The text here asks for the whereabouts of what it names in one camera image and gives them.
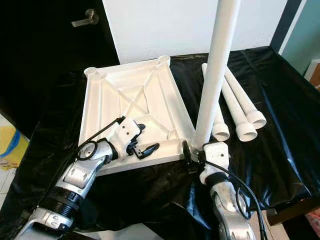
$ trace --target black door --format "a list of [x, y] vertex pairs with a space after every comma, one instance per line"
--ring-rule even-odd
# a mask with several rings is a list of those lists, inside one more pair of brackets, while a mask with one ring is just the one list
[[[119, 64], [102, 0], [1, 4], [0, 111], [30, 137], [58, 77]], [[73, 27], [95, 10], [97, 24]]]

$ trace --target black tablecloth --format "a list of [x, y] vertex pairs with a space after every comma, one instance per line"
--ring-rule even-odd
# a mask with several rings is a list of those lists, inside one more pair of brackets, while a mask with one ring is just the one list
[[[170, 69], [196, 124], [207, 54], [174, 56]], [[269, 47], [230, 53], [228, 66], [263, 112], [258, 137], [240, 142], [223, 97], [220, 106], [230, 138], [229, 170], [255, 192], [262, 208], [295, 202], [320, 192], [320, 94]], [[52, 89], [26, 154], [0, 212], [0, 239], [23, 209], [35, 207], [52, 179], [74, 159], [86, 80], [61, 76]], [[75, 220], [77, 230], [119, 230], [145, 223], [164, 239], [218, 238], [217, 220], [198, 174], [183, 161], [100, 176]]]

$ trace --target white tube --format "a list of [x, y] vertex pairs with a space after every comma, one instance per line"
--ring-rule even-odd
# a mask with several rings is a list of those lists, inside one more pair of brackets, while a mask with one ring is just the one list
[[204, 78], [199, 114], [195, 134], [191, 143], [191, 150], [201, 151], [203, 144], [209, 141], [211, 135], [232, 38], [236, 27], [240, 2], [241, 0], [218, 1], [207, 62], [208, 68]]
[[[206, 71], [207, 71], [207, 64], [203, 63], [202, 64], [203, 77], [206, 75]], [[216, 112], [215, 112], [215, 116], [214, 116], [211, 134], [219, 142], [226, 141], [230, 137], [229, 128], [225, 124], [224, 117], [222, 116], [219, 101], [216, 106]]]
[[258, 135], [257, 131], [255, 127], [248, 122], [244, 111], [226, 80], [223, 82], [221, 90], [235, 124], [235, 132], [240, 141], [248, 142], [255, 139]]
[[267, 120], [262, 112], [258, 111], [253, 102], [250, 100], [244, 89], [241, 87], [233, 73], [228, 67], [225, 68], [225, 79], [230, 85], [236, 99], [238, 100], [246, 118], [253, 124], [255, 129], [260, 129], [266, 125]]

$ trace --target door handle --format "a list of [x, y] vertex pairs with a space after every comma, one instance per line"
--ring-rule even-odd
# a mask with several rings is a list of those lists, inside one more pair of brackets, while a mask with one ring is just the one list
[[96, 25], [99, 22], [99, 16], [94, 9], [88, 9], [85, 11], [86, 19], [72, 21], [71, 24], [74, 28], [84, 25]]

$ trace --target white wall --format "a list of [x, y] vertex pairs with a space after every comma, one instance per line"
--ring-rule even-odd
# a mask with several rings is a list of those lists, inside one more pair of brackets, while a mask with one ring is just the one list
[[[217, 0], [102, 1], [121, 64], [209, 51]], [[268, 46], [286, 2], [242, 0], [232, 50]]]

